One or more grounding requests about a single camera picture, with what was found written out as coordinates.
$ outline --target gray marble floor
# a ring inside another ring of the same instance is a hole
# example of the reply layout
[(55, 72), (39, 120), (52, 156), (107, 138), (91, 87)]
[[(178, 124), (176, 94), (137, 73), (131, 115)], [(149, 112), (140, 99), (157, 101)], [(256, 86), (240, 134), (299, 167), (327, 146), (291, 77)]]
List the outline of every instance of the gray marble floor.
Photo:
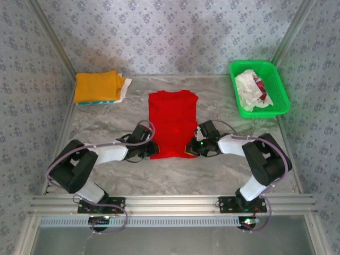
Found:
[[(131, 132), (139, 120), (148, 119), (148, 95), (159, 90), (188, 89), (198, 97), (197, 121), (220, 119), (240, 134), (271, 133), (284, 147), (276, 119), (243, 119), (238, 112), (234, 90), (225, 78), (136, 78), (122, 103), (77, 106), (70, 139), (84, 143), (113, 141)], [(228, 131), (223, 124), (216, 124)], [(145, 159), (138, 164), (112, 161), (96, 166), (91, 178), (109, 194), (233, 194), (251, 172), (243, 157), (219, 155), (213, 158)], [(293, 172), (271, 192), (297, 192)]]

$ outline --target patterned wallpaper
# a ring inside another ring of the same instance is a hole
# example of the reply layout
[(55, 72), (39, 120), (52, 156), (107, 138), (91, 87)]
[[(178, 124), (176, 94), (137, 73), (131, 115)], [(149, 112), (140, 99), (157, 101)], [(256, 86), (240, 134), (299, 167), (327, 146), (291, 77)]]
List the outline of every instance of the patterned wallpaper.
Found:
[(40, 0), (77, 72), (222, 74), (273, 56), (301, 0)]
[(0, 254), (12, 254), (73, 83), (24, 1), (0, 1), (0, 35)]
[(340, 254), (340, 2), (319, 0), (279, 71), (292, 109), (285, 129), (305, 192), (315, 194), (334, 254)]

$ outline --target glass panel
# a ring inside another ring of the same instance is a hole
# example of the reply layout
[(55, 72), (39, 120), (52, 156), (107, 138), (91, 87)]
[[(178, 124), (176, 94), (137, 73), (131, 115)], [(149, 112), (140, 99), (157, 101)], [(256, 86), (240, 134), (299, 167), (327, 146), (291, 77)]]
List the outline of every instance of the glass panel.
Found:
[(92, 235), (89, 228), (40, 228), (31, 255), (313, 255), (303, 216), (275, 216), (259, 232), (233, 227), (127, 228)]

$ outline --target folded yellow towel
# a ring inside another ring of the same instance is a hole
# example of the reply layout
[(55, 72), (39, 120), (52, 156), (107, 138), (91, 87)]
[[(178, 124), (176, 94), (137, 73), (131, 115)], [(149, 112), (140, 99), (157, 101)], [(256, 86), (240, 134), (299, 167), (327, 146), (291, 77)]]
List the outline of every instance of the folded yellow towel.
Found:
[(78, 73), (76, 75), (75, 103), (119, 100), (126, 78), (116, 71), (106, 73)]

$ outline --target green plastic basket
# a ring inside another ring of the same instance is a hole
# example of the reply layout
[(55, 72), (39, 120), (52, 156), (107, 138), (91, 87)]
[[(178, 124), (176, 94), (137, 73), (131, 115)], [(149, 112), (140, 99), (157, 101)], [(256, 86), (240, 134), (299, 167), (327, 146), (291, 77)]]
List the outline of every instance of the green plastic basket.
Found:
[[(253, 69), (260, 77), (274, 105), (266, 108), (254, 107), (252, 112), (245, 111), (240, 105), (239, 93), (237, 93), (235, 77), (243, 73), (245, 70)], [(230, 75), (236, 95), (237, 106), (240, 115), (244, 118), (273, 118), (280, 114), (285, 114), (291, 108), (286, 91), (283, 87), (281, 78), (277, 72), (275, 65), (265, 60), (238, 60), (230, 65)]]

